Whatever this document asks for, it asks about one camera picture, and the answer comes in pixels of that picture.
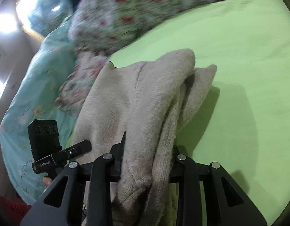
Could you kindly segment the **person's left hand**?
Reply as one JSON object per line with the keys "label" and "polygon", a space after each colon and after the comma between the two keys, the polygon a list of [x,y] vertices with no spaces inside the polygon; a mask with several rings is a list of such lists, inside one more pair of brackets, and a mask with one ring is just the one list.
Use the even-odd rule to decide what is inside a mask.
{"label": "person's left hand", "polygon": [[47,186],[49,186],[52,183],[52,179],[48,176],[43,177],[43,183]]}

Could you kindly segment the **red sleeve forearm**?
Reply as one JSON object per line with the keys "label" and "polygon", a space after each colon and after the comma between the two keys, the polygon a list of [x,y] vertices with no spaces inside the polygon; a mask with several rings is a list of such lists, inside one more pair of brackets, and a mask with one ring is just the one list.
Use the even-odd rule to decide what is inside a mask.
{"label": "red sleeve forearm", "polygon": [[24,202],[13,202],[0,196],[0,208],[14,225],[20,225],[23,217],[32,206]]}

